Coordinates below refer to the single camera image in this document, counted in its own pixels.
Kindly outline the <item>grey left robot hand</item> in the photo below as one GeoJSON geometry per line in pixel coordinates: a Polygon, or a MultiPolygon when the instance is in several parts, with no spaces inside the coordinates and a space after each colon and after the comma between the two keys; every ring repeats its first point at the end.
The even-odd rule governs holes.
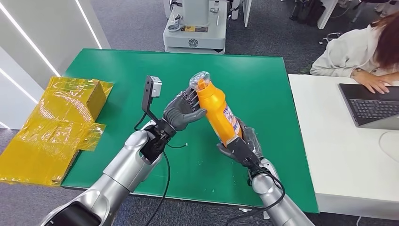
{"type": "Polygon", "coordinates": [[[163,119],[175,131],[182,131],[189,123],[200,120],[206,114],[207,110],[200,107],[197,92],[187,87],[168,103],[163,112],[163,119]]]}

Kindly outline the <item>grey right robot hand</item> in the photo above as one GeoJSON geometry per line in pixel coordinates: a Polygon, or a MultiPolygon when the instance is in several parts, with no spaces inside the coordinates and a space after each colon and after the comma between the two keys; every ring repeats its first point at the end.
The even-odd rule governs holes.
{"type": "Polygon", "coordinates": [[[254,128],[238,118],[242,137],[235,136],[228,144],[217,144],[219,151],[248,169],[254,169],[264,158],[254,128]]]}

